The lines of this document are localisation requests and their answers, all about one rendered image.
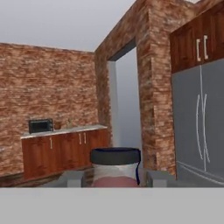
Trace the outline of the grey double-door fridge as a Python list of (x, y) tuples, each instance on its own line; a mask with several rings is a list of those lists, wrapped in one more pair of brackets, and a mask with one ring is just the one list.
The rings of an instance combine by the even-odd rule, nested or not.
[(175, 73), (171, 82), (177, 179), (224, 188), (224, 59)]

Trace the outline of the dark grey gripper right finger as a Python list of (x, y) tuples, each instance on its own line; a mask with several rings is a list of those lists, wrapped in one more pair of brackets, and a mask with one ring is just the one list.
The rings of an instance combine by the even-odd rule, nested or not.
[(148, 187), (187, 187), (187, 184), (177, 181), (174, 175), (167, 171), (147, 171)]

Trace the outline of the brown wooden base cupboard run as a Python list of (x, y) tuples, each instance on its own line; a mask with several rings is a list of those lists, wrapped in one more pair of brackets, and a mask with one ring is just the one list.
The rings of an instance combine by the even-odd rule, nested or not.
[(100, 124), (22, 136), (24, 178), (88, 168), (90, 151), (108, 147), (108, 138), (108, 128)]

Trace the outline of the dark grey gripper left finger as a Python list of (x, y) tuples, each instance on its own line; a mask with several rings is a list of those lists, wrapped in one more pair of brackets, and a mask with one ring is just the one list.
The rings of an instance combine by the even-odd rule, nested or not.
[(83, 187), (85, 182), (83, 181), (83, 171), (65, 171), (58, 179), (50, 181), (41, 185), (44, 188), (78, 188)]

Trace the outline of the brown wooden wall cupboards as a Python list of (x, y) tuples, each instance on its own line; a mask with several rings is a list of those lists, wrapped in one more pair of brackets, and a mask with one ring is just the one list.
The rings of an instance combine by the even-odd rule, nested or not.
[(171, 72), (224, 59), (224, 0), (170, 34)]

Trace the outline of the black-lidded jar with pink contents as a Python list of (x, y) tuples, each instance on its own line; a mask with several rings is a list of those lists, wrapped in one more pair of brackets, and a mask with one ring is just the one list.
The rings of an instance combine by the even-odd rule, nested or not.
[(90, 152), (94, 169), (92, 187), (139, 187), (141, 151), (131, 147), (95, 148)]

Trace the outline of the black toaster oven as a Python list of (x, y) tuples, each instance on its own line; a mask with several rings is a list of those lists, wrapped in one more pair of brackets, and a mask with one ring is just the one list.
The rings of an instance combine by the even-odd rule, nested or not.
[(53, 131), (53, 119), (32, 119), (29, 122), (29, 133)]

